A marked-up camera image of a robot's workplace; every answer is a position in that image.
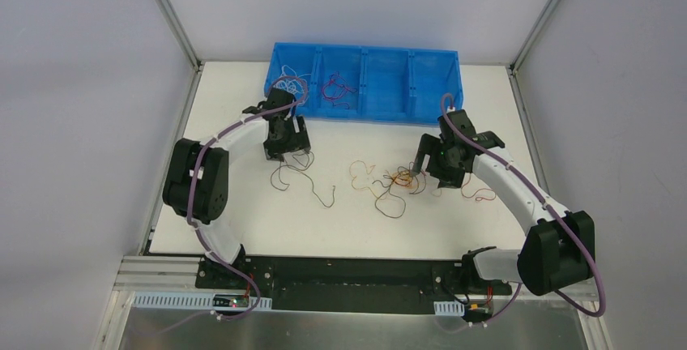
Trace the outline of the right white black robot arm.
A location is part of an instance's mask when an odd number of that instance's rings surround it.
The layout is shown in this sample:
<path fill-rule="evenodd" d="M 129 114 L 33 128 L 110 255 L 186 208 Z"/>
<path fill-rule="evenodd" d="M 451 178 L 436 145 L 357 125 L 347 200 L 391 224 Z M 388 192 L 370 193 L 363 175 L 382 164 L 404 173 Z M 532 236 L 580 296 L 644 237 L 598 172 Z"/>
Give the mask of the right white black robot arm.
<path fill-rule="evenodd" d="M 458 189 L 468 174 L 492 190 L 518 221 L 525 242 L 518 250 L 484 247 L 466 253 L 459 274 L 464 289 L 482 292 L 492 281 L 524 285 L 537 296 L 593 277 L 595 226 L 523 174 L 492 131 L 477 132 L 463 110 L 438 118 L 439 135 L 420 137 L 412 173 L 426 172 L 440 189 Z"/>

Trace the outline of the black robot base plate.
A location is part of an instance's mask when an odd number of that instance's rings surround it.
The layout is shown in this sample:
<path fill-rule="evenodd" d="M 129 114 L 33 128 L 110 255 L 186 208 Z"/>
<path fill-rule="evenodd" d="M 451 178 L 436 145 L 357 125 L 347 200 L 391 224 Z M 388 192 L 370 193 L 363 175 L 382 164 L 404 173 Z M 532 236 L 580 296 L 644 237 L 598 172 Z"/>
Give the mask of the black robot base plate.
<path fill-rule="evenodd" d="M 200 289 L 257 291 L 273 309 L 363 314 L 431 314 L 443 301 L 509 296 L 502 280 L 482 280 L 461 260 L 312 258 L 248 255 L 232 269 L 201 258 Z"/>

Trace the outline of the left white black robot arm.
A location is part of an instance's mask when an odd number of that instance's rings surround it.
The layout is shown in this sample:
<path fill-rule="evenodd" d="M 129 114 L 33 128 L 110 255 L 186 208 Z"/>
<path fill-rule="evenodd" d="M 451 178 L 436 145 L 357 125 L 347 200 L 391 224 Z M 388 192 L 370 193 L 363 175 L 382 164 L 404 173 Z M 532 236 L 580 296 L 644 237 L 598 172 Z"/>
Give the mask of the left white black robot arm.
<path fill-rule="evenodd" d="M 247 267 L 237 261 L 242 243 L 221 216 L 229 201 L 230 167 L 249 150 L 261 147 L 268 161 L 283 163 L 288 154 L 311 149 L 305 119 L 297 114 L 299 100 L 272 87 L 265 100 L 241 111 L 228 127 L 204 139 L 182 138 L 173 146 L 162 190 L 166 206 L 186 220 L 203 248 L 203 256 L 218 264 L 215 276 L 226 288 L 239 288 Z"/>

